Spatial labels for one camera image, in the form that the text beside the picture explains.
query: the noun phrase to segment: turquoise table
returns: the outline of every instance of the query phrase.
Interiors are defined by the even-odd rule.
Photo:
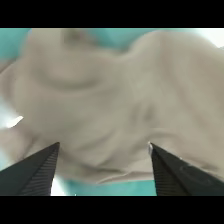
[[[163,28],[89,28],[103,46],[127,47],[140,35]],[[21,44],[29,28],[0,28],[0,59],[15,58],[19,55]],[[117,196],[155,196],[154,181],[139,181],[108,185],[88,185],[74,181],[63,181],[61,184],[68,195],[117,195]]]

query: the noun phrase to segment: blurry cloth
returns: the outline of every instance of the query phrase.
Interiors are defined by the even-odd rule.
[[[59,175],[107,183],[153,179],[151,141],[222,178],[223,61],[193,34],[156,31],[119,51],[81,29],[32,29],[1,76],[24,117],[1,144],[16,161],[59,141]]]

